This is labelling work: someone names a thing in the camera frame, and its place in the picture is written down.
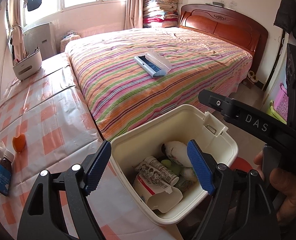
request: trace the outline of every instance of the wooden headboard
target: wooden headboard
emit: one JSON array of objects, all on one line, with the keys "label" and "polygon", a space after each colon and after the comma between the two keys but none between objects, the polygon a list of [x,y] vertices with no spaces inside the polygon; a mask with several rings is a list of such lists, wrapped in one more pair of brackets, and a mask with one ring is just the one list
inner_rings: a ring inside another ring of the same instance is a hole
[{"label": "wooden headboard", "polygon": [[252,54],[256,73],[268,39],[268,31],[255,20],[233,10],[206,4],[181,7],[180,27],[216,37]]}]

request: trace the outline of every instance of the stacked quilts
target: stacked quilts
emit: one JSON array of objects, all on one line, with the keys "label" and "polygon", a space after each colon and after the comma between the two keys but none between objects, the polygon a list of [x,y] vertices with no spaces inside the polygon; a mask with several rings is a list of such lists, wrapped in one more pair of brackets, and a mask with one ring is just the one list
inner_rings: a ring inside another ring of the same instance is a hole
[{"label": "stacked quilts", "polygon": [[179,13],[178,0],[145,0],[143,8],[144,28],[176,27]]}]

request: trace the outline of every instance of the pink basket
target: pink basket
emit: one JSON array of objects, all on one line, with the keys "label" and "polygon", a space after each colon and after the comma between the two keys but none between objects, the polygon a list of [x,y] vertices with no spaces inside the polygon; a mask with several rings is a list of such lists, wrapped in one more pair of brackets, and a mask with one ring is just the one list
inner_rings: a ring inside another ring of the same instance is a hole
[{"label": "pink basket", "polygon": [[288,117],[288,96],[287,90],[280,84],[280,90],[274,102],[274,108],[282,116],[283,119],[287,120]]}]

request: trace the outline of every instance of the green ball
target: green ball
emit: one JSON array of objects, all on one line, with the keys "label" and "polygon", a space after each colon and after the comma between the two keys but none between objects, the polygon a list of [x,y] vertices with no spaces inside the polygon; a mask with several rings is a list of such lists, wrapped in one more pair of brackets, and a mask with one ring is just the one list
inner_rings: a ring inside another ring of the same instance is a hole
[{"label": "green ball", "polygon": [[170,168],[171,167],[171,160],[162,160],[161,164],[167,168]]}]

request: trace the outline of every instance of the white curtain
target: white curtain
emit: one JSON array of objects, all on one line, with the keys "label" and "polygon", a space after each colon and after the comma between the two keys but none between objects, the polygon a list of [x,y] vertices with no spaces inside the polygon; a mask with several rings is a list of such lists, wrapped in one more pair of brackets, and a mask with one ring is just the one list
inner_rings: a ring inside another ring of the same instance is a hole
[{"label": "white curtain", "polygon": [[144,0],[127,0],[125,30],[143,27]]},{"label": "white curtain", "polygon": [[23,29],[21,28],[21,0],[9,0],[8,13],[16,62],[16,58],[22,60],[25,57]]}]

